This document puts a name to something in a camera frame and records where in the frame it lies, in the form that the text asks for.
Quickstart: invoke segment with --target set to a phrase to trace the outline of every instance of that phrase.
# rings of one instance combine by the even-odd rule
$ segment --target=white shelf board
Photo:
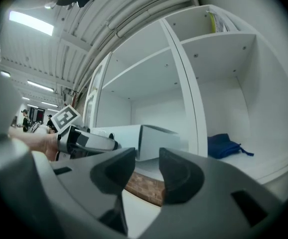
[[[235,77],[252,48],[255,34],[222,32],[191,38],[181,44],[199,84]]]
[[[180,87],[170,48],[162,49],[129,67],[102,89],[134,101]]]
[[[168,41],[159,21],[146,26],[122,43],[113,55],[127,67],[168,47]]]
[[[165,17],[180,41],[212,33],[208,5],[181,10]]]
[[[241,143],[241,147],[253,153],[254,156],[248,156],[240,151],[238,154],[220,160],[237,167],[255,180],[260,180],[270,174],[274,174],[277,178],[281,174],[276,171],[288,165],[288,144],[285,142],[278,140],[263,142],[249,138],[238,143]]]

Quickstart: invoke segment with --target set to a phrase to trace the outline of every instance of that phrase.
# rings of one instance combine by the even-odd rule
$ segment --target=blue fabric
[[[254,156],[253,153],[245,151],[238,143],[235,143],[229,139],[229,135],[226,133],[217,134],[207,138],[208,141],[208,156],[221,159],[228,157],[231,154],[242,153],[248,156]]]

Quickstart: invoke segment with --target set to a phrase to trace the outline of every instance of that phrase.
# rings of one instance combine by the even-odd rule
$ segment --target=ceiling fixture
[[[41,88],[41,89],[44,89],[44,90],[47,90],[47,91],[50,91],[50,92],[54,92],[54,89],[52,89],[52,88],[49,88],[49,87],[46,87],[46,86],[37,84],[37,83],[32,82],[32,81],[29,81],[29,80],[27,80],[27,81],[28,81],[28,83],[29,83],[30,85],[33,85],[33,86],[35,86],[35,87],[38,87],[38,88]]]
[[[45,104],[45,105],[49,105],[49,106],[59,107],[59,106],[57,106],[57,105],[49,104],[49,103],[46,103],[46,102],[41,102],[41,103],[43,103],[43,104]]]
[[[53,110],[53,109],[49,109],[49,108],[48,108],[48,110],[49,111],[53,111],[53,112],[58,112],[57,110]]]
[[[10,73],[7,73],[5,71],[0,71],[1,75],[5,76],[5,77],[11,77]]]
[[[33,105],[28,105],[28,106],[33,107],[33,108],[38,108],[38,106],[33,106]]]
[[[44,22],[40,19],[31,17],[29,15],[17,12],[17,11],[11,11],[9,14],[9,20],[18,22],[20,24],[32,27],[36,30],[39,30],[43,33],[46,33],[50,36],[52,36],[53,33],[53,25]]]

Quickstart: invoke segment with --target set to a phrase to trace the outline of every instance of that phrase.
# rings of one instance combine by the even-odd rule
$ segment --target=white box
[[[159,148],[180,149],[177,133],[152,125],[126,125],[92,128],[91,133],[108,137],[111,133],[119,148],[134,147],[136,160],[144,161],[159,157]]]

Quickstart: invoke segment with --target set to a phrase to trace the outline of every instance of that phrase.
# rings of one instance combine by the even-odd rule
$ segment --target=ceiling pipe
[[[133,3],[131,3],[130,6],[127,6],[125,10],[121,11],[121,13],[119,13],[117,16],[115,16],[112,19],[111,23],[109,23],[108,26],[100,33],[99,37],[97,37],[97,39],[94,42],[93,46],[91,47],[90,51],[88,52],[85,59],[83,60],[82,65],[78,69],[76,80],[75,80],[75,83],[73,85],[74,91],[82,89],[82,88],[78,87],[78,82],[80,82],[80,79],[81,79],[83,72],[89,67],[89,65],[90,65],[89,61],[92,58],[93,53],[95,52],[95,50],[98,49],[98,47],[105,40],[105,38],[108,36],[108,34],[112,31],[114,31],[114,29],[117,26],[119,26],[122,22],[124,22],[129,17],[129,15],[132,14],[132,12],[135,12],[136,9],[138,9],[141,6],[144,6],[149,1],[151,1],[151,0],[137,0]]]
[[[103,47],[101,52],[96,56],[93,60],[92,64],[90,65],[89,72],[93,72],[94,69],[98,66],[98,64],[102,61],[102,59],[107,55],[108,52],[112,49],[113,45],[119,41],[127,32],[129,32],[132,28],[134,28],[139,23],[143,22],[144,20],[148,19],[150,16],[163,11],[169,7],[175,6],[177,4],[189,2],[191,0],[167,0],[162,2],[147,11],[140,14],[138,17],[130,21],[126,26],[124,26],[117,34],[113,36],[113,38]],[[92,76],[89,76],[90,73],[86,73],[82,78],[81,84],[78,89],[78,93],[85,87],[86,83],[91,79]]]
[[[91,32],[91,35],[88,35],[88,41],[89,43],[94,43],[96,38],[98,37],[99,33],[102,31],[104,27],[107,27],[106,25],[111,22],[111,19],[114,18],[116,15],[118,15],[124,8],[128,6],[130,1],[136,1],[136,0],[113,0],[112,3],[116,4],[117,7],[111,6],[109,10],[103,11],[103,13],[98,13],[97,17],[94,19],[89,27],[94,27],[94,30]],[[105,22],[106,25],[98,25],[96,22]]]

